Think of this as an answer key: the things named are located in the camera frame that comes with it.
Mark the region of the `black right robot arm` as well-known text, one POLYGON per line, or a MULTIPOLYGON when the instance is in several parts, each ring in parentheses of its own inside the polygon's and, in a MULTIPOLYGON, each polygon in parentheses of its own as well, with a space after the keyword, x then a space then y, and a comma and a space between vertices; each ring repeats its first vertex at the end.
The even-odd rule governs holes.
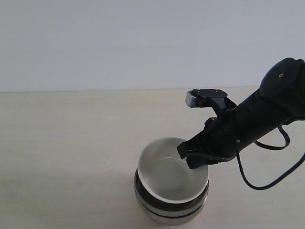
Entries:
POLYGON ((210 107, 216 116, 177 147, 189 168, 227 162, 272 130, 305 118, 305 62, 285 58, 264 76, 259 88, 240 104, 216 89, 187 93, 190 108, 210 107))

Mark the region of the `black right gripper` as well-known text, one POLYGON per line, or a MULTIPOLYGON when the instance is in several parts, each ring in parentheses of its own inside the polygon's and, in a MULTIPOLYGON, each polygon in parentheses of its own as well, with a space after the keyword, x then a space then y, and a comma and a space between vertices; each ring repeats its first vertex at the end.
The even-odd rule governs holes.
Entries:
POLYGON ((177 146, 190 169, 231 161, 236 157, 236 125, 232 112, 209 118, 202 131, 177 146))

